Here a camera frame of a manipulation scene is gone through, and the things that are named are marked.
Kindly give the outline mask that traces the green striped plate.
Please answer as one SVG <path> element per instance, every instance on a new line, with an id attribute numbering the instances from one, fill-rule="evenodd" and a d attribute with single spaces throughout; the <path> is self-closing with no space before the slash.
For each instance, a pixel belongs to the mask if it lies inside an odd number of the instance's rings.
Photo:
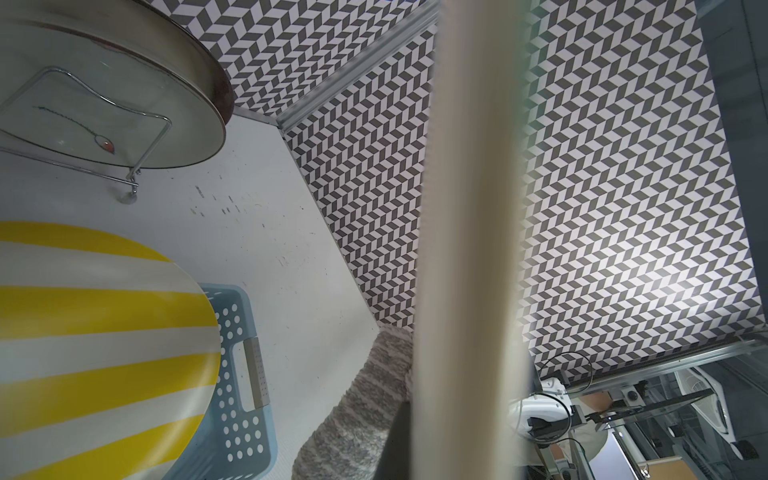
<path id="1" fill-rule="evenodd" d="M 512 479 L 530 385 L 519 306 L 525 1 L 444 1 L 418 248 L 410 473 Z"/>

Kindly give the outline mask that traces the grey knitted dish cloth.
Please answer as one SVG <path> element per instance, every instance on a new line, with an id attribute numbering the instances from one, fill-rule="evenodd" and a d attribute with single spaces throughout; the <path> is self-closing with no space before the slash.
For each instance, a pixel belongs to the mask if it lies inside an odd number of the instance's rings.
<path id="1" fill-rule="evenodd" d="M 384 326 L 351 385 L 302 445 L 293 479 L 372 479 L 398 409 L 411 399 L 413 334 Z"/>

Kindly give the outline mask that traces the yellow striped plate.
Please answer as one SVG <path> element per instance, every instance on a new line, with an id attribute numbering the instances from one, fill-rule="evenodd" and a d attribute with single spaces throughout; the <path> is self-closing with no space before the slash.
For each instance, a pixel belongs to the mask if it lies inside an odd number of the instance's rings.
<path id="1" fill-rule="evenodd" d="M 160 479 L 220 378 L 213 308 L 135 241 L 54 223 L 1 225 L 1 475 Z"/>

